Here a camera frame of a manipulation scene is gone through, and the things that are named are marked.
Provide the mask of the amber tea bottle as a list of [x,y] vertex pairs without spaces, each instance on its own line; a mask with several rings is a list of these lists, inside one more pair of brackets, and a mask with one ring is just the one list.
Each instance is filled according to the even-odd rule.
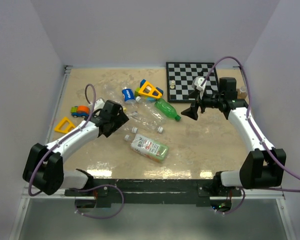
[[245,100],[248,96],[248,91],[245,86],[241,86],[240,88],[237,88],[237,98]]

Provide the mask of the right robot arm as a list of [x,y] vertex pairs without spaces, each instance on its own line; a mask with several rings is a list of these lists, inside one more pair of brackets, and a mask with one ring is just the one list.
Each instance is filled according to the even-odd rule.
[[217,93],[212,95],[206,94],[206,81],[203,76],[196,77],[192,87],[194,91],[189,97],[194,101],[181,114],[197,120],[198,113],[204,113],[207,108],[218,109],[235,127],[248,152],[239,170],[217,172],[208,191],[223,197],[231,188],[279,187],[282,183],[287,155],[282,148],[275,148],[260,131],[248,112],[248,103],[238,98],[236,79],[221,78]]

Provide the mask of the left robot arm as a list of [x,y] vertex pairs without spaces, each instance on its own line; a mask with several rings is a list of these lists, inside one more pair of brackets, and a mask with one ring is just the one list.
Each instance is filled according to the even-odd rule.
[[107,100],[97,110],[96,117],[85,118],[76,128],[63,137],[30,149],[22,178],[29,187],[40,193],[54,194],[59,189],[76,189],[82,196],[94,190],[93,177],[84,170],[65,171],[64,163],[85,144],[100,136],[109,137],[129,120],[123,107]]

